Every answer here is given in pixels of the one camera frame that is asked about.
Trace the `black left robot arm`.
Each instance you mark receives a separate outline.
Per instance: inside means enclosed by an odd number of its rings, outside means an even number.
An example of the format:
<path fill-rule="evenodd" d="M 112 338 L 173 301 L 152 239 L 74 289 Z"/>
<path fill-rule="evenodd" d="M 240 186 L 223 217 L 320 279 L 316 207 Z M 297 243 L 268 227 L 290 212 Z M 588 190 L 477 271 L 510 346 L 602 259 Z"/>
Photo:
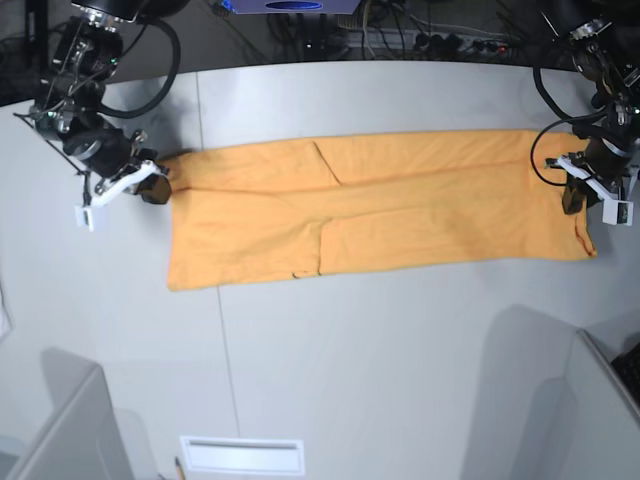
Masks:
<path fill-rule="evenodd" d="M 639 180 L 639 41 L 624 40 L 610 22 L 593 20 L 571 32 L 578 51 L 576 69 L 596 85 L 592 106 L 603 117 L 575 123 L 584 150 L 568 153 L 556 165 L 567 173 L 564 213 L 575 215 L 601 203 L 602 221 L 629 226 L 631 193 Z"/>

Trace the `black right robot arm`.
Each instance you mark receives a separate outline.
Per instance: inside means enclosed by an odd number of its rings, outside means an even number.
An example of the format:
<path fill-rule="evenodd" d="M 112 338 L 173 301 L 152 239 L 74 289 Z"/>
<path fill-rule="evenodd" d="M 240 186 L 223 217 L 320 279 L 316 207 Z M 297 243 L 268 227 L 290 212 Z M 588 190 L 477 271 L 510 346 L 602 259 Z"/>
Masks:
<path fill-rule="evenodd" d="M 153 205 L 166 204 L 172 189 L 168 168 L 157 153 L 143 146 L 141 130 L 132 135 L 112 124 L 131 120 L 156 108 L 169 93 L 178 74 L 181 45 L 161 13 L 142 1 L 77 1 L 80 15 L 72 17 L 49 68 L 42 74 L 34 104 L 23 120 L 48 143 L 60 142 L 59 153 L 72 166 L 82 164 L 83 204 L 102 206 L 122 192 Z M 171 45 L 171 64 L 159 92 L 133 110 L 104 104 L 106 82 L 126 50 L 118 31 L 121 23 L 136 22 L 163 32 Z"/>

